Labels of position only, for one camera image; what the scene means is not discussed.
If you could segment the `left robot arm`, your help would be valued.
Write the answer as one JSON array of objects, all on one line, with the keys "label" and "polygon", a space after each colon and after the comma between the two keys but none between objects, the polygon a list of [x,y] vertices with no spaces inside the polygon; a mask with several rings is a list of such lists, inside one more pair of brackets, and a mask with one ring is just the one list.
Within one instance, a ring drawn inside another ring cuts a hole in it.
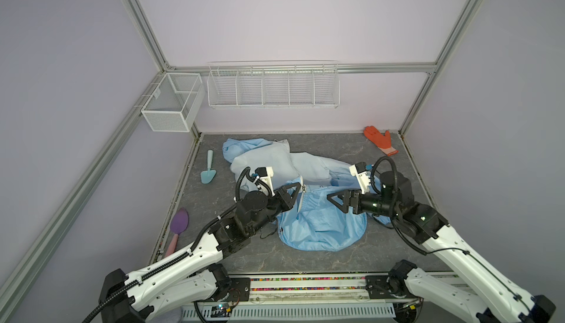
[{"label": "left robot arm", "polygon": [[206,224],[197,238],[155,264],[126,274],[106,276],[99,304],[85,317],[92,322],[145,322],[190,302],[227,296],[231,279],[221,262],[250,243],[251,238],[290,211],[300,183],[279,187],[271,195],[252,191]]}]

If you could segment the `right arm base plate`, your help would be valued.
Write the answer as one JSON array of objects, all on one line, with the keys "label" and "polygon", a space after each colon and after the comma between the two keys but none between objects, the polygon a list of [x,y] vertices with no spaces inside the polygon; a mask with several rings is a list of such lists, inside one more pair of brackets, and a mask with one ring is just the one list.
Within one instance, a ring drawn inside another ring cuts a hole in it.
[{"label": "right arm base plate", "polygon": [[416,299],[405,282],[388,275],[366,275],[365,289],[370,299]]}]

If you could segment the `light blue jacket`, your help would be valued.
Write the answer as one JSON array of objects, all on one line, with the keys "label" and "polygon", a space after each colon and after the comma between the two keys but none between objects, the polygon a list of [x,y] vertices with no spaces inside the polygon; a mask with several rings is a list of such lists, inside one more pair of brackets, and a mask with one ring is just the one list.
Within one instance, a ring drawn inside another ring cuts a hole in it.
[{"label": "light blue jacket", "polygon": [[287,140],[229,138],[222,153],[236,177],[246,167],[250,171],[271,167],[274,188],[301,184],[296,205],[277,217],[278,236],[285,245],[302,251],[338,252],[365,234],[366,214],[343,213],[327,200],[331,193],[360,188],[349,164],[306,152],[294,153]]}]

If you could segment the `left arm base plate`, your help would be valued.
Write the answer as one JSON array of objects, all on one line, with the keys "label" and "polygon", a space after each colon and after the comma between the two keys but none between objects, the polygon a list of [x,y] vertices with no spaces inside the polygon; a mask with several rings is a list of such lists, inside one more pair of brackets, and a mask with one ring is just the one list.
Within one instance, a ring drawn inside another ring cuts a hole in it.
[{"label": "left arm base plate", "polygon": [[216,283],[216,290],[206,302],[248,302],[251,294],[249,277],[228,277]]}]

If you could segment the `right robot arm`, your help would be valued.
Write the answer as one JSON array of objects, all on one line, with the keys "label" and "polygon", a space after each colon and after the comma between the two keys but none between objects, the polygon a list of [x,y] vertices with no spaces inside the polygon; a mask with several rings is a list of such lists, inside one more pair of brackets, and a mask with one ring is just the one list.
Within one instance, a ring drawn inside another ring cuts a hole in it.
[{"label": "right robot arm", "polygon": [[366,171],[359,189],[327,196],[343,213],[389,217],[401,239],[422,255],[435,255],[471,289],[459,291],[416,264],[402,260],[388,273],[387,290],[394,296],[413,295],[465,322],[549,322],[556,305],[544,295],[532,295],[479,255],[436,209],[414,199],[411,182],[398,171],[379,177]]}]

